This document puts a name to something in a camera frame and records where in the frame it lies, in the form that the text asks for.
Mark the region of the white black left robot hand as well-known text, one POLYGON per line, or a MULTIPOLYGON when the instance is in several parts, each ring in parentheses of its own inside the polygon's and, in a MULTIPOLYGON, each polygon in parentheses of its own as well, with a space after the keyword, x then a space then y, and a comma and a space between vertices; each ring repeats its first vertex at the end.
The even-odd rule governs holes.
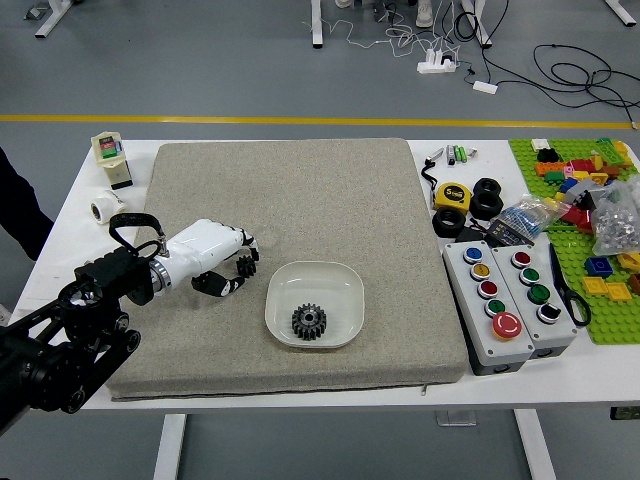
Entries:
POLYGON ((224 297, 256 273, 258 260, 257 241, 245 230, 200 219, 168 240, 165 252, 150 262, 153 291, 163 295, 189 279, 195 290, 224 297), (236 261, 238 275, 235 278, 227 279, 214 271, 243 247, 248 248, 250 254, 236 261))

